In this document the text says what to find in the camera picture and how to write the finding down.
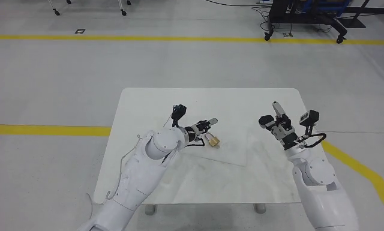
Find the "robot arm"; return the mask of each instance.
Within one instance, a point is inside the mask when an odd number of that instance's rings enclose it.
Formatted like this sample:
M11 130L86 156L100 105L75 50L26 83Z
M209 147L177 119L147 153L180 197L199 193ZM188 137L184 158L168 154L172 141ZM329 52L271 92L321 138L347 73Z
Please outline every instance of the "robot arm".
M298 137L279 103L274 102L272 106L277 114L276 120L271 115L263 116L259 124L280 141L286 157L293 163L293 180L312 226L318 231L357 231L355 209L334 168L326 160L314 157L311 151L326 137L325 134L312 134L319 113L310 110L301 116L300 124L306 127L306 131ZM321 138L312 145L306 144L305 141L314 136Z
M175 106L171 115L172 128L150 131L140 140L135 153L125 164L117 189L108 197L100 212L81 225L78 231L122 231L126 228L135 210L155 190L167 166L177 151L193 141L202 141L217 119L200 121L190 127L180 127L178 120L185 114L186 107Z

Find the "caster wheel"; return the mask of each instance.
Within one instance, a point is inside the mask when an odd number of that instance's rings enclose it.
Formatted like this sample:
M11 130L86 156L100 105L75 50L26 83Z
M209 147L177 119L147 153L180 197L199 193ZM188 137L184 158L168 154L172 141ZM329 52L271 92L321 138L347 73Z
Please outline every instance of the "caster wheel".
M345 39L346 39L346 38L344 38L343 36L339 35L339 36L337 37L336 43L341 44Z

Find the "brass padlock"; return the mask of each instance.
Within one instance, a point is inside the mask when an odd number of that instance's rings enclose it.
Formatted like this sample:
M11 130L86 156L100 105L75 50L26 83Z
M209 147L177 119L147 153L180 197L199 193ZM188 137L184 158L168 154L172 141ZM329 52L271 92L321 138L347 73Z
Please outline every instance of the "brass padlock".
M212 147L215 147L215 148L220 148L220 145L218 144L218 143L220 143L220 140L218 138L216 138L213 134L206 133L205 137L206 137L206 139L208 139L209 145L211 145Z

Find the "tabletop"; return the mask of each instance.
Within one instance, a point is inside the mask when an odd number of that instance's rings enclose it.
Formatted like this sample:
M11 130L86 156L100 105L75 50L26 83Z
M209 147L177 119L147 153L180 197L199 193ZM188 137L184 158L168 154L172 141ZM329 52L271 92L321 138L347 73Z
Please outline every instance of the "tabletop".
M137 135L162 129L173 105L183 104L187 112L179 121L182 127L218 119L210 132L219 138L220 148L207 144L179 151L143 204L300 202L291 174L293 164L287 160L279 141L258 123L262 115L275 115L273 101L281 104L296 133L304 134L305 128L298 122L307 110L296 89L124 89L94 200L102 202L109 190L113 192L120 159L135 145ZM326 158L321 145L312 150Z

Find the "concrete floor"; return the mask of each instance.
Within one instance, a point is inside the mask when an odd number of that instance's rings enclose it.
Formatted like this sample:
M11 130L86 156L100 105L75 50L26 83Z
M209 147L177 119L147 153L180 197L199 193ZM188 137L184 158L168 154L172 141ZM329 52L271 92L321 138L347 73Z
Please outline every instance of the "concrete floor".
M174 35L262 37L250 8L201 0L0 0L0 35ZM219 0L253 4L258 0ZM382 40L384 17L348 39ZM276 37L288 31L281 25ZM294 25L295 38L336 38ZM384 176L384 47L333 44L0 40L0 124L111 126L126 87L296 88L320 112L328 140ZM0 229L75 230L90 213L106 137L0 136ZM369 180L327 155L361 230L384 227ZM127 230L312 230L301 204L143 207Z

